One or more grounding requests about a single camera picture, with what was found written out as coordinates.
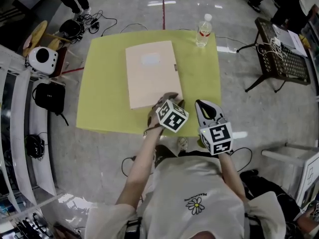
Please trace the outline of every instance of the sneaker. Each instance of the sneaker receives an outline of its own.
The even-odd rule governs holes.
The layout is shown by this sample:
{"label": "sneaker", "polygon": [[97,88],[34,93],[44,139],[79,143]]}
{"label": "sneaker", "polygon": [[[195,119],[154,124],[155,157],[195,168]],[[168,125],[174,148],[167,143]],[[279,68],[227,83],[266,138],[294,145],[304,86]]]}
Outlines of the sneaker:
{"label": "sneaker", "polygon": [[86,10],[84,10],[83,12],[82,12],[82,16],[84,16],[84,15],[91,15],[91,7],[89,7],[88,9],[86,9]]}
{"label": "sneaker", "polygon": [[73,19],[76,20],[79,16],[81,16],[82,12],[83,12],[83,10],[80,10],[79,13],[75,13]]}
{"label": "sneaker", "polygon": [[180,153],[181,151],[187,151],[188,149],[188,140],[186,137],[179,137],[177,139],[177,148],[178,152]]}
{"label": "sneaker", "polygon": [[252,9],[254,9],[254,11],[260,13],[260,9],[258,6],[253,5],[250,1],[248,1],[247,3]]}

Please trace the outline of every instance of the flower graphic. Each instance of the flower graphic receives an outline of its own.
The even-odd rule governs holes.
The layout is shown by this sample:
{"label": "flower graphic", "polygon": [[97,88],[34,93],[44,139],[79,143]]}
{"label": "flower graphic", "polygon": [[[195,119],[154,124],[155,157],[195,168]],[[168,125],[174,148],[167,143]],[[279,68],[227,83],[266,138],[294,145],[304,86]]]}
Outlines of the flower graphic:
{"label": "flower graphic", "polygon": [[201,203],[201,198],[200,197],[193,198],[192,200],[190,200],[187,203],[186,207],[188,207],[189,210],[192,210],[191,213],[193,215],[199,214],[199,213],[201,213],[202,210],[205,209],[205,207],[202,206],[200,203]]}

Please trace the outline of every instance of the red label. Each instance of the red label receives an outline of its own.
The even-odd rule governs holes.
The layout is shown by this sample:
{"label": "red label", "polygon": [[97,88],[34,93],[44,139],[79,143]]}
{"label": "red label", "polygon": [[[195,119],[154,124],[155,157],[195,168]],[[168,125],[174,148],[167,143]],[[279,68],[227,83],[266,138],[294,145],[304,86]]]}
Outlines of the red label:
{"label": "red label", "polygon": [[204,35],[201,31],[199,33],[200,33],[201,36],[206,36],[206,37],[208,37],[210,35],[210,33],[207,34],[207,35]]}

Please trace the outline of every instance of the bottle cap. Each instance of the bottle cap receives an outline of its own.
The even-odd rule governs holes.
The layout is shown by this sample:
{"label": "bottle cap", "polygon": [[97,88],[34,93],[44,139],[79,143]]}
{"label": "bottle cap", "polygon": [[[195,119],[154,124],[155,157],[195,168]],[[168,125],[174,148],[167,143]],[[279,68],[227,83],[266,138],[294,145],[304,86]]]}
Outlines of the bottle cap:
{"label": "bottle cap", "polygon": [[205,14],[204,18],[206,21],[211,21],[212,16],[207,13],[207,14]]}

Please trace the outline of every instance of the white speaker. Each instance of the white speaker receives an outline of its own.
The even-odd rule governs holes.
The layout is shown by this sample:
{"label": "white speaker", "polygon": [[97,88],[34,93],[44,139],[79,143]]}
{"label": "white speaker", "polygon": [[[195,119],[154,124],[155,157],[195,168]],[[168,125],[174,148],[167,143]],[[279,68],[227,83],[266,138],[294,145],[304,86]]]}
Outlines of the white speaker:
{"label": "white speaker", "polygon": [[46,47],[36,47],[28,56],[30,66],[47,75],[54,72],[57,60],[58,53]]}

